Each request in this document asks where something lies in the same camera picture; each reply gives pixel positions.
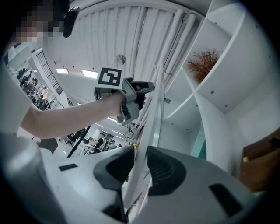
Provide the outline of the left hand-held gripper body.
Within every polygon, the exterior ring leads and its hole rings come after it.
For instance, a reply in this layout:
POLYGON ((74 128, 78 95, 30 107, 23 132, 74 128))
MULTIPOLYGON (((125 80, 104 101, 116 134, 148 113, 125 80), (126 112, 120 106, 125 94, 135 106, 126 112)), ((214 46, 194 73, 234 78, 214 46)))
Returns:
POLYGON ((132 86, 132 81, 133 78, 125 78, 123 71, 116 68, 103 67, 97 77, 94 88, 96 100, 108 97, 115 92, 123 97, 119 109, 121 115, 116 118, 118 125, 124 126, 139 116, 139 106, 135 102, 137 88, 132 86))

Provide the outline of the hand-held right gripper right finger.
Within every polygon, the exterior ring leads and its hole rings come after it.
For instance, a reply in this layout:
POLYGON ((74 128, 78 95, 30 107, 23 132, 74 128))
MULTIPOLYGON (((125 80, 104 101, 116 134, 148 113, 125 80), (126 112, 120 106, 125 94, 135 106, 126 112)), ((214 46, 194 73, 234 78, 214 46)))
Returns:
POLYGON ((239 180, 200 158, 148 147, 152 186, 142 224, 239 224, 257 198, 239 180))

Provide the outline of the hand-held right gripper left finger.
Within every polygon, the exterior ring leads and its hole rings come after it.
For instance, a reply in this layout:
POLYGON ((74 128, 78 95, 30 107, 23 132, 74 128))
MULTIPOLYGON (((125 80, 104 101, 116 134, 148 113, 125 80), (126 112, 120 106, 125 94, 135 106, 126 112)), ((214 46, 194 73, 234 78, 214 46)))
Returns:
POLYGON ((70 158, 42 149, 41 155, 66 222, 128 221, 122 185, 134 165, 132 147, 70 158))

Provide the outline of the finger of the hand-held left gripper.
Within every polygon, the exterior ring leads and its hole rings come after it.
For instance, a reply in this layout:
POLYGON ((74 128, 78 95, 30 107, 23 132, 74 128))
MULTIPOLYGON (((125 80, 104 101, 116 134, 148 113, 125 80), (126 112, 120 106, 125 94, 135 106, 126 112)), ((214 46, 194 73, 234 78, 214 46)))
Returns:
POLYGON ((143 105, 145 104, 145 94, 141 93, 141 94, 137 94, 137 98, 135 100, 135 103, 138 104, 139 110, 141 110, 143 108, 143 105))
POLYGON ((135 92, 149 93, 155 89, 155 85, 153 82, 132 81, 130 84, 135 92))

